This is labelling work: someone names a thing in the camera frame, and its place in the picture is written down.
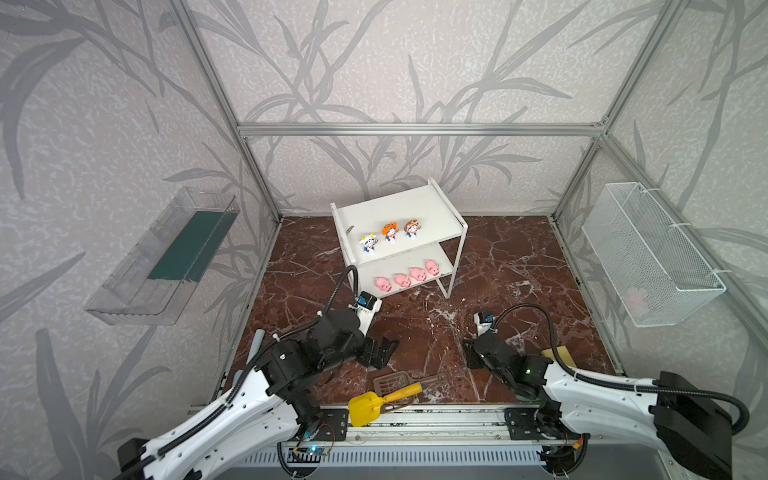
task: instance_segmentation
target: gray wall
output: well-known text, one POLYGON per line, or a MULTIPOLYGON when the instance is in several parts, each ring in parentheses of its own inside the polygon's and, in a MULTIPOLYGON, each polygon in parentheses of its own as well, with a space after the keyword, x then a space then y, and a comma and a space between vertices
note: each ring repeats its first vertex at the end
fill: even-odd
MULTIPOLYGON (((768 2, 690 2, 611 131, 764 306, 766 7, 768 2)), ((722 299, 676 326, 634 326, 581 232, 603 186, 617 181, 629 179, 609 154, 599 154, 559 220, 611 341, 634 376, 670 370, 749 405, 750 425, 734 439, 734 478, 765 478, 768 355, 722 299)))
MULTIPOLYGON (((661 0, 190 0, 239 121, 600 121, 661 0)), ((462 212, 550 213, 583 138, 261 137, 285 213, 434 177, 462 212)))
POLYGON ((111 478, 205 403, 274 231, 165 2, 0 2, 0 478, 111 478), (242 211, 174 326, 83 310, 182 185, 242 211))

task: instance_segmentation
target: brown marble surface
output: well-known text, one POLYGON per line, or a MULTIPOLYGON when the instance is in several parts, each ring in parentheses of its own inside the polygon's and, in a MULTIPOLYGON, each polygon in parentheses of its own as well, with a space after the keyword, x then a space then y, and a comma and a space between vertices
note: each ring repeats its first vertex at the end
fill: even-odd
MULTIPOLYGON (((476 332, 475 312, 499 314, 520 302, 540 303, 549 310, 559 343, 568 347, 580 368, 613 373, 546 217, 465 220, 469 229, 451 298, 446 299, 431 282, 383 299, 369 335, 376 340, 382 336, 400 340, 389 365, 375 371, 347 363, 335 379, 315 388, 319 403, 347 403, 353 396, 372 390, 372 379, 394 371, 408 371, 414 379, 447 374, 447 381, 426 387, 420 402, 515 402, 515 396, 487 370, 466 368, 462 339, 476 332)), ((457 246, 458 239, 443 243, 449 258, 455 257, 457 246)), ((245 366, 256 330, 265 329, 268 337, 309 322, 323 308, 343 267, 332 218, 284 220, 237 348, 227 388, 233 374, 245 366)), ((351 296, 346 283, 337 303, 346 304, 351 296)), ((499 332, 520 353, 548 348, 546 320, 533 309, 514 311, 499 332)))

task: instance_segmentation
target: wire basket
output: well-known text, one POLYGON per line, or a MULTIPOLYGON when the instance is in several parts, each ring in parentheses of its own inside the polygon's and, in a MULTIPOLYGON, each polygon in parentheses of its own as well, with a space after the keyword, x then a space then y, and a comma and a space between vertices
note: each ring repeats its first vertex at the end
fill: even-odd
POLYGON ((636 326, 675 325, 725 291, 642 184, 606 184, 582 230, 636 326))

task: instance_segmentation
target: pink toy in basket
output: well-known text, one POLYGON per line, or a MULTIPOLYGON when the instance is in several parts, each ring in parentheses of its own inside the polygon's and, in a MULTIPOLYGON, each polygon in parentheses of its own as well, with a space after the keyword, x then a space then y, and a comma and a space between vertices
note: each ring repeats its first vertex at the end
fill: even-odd
POLYGON ((389 279, 383 277, 376 278, 376 286, 383 292, 389 292, 392 290, 392 284, 389 282, 389 279))
POLYGON ((411 279, 409 279, 407 276, 403 275, 402 273, 397 273, 395 275, 395 283, 397 283, 403 288, 408 288, 409 286, 411 286, 411 279))
POLYGON ((424 280, 427 280, 427 274, 424 273, 424 270, 420 268, 412 268, 411 278, 413 278, 417 282, 423 282, 424 280))
POLYGON ((425 266, 427 267, 427 271, 429 272, 430 275, 440 274, 440 266, 437 263, 431 260, 427 260, 427 264, 425 266))

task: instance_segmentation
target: yellow spatula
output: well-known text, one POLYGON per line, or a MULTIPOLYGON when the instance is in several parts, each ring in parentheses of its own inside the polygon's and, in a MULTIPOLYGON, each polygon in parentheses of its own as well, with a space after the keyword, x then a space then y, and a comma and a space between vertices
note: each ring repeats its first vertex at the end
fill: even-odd
POLYGON ((363 393, 349 401, 349 419, 353 427, 362 427, 381 415, 382 405, 422 392, 421 383, 413 383, 382 398, 374 392, 363 393))

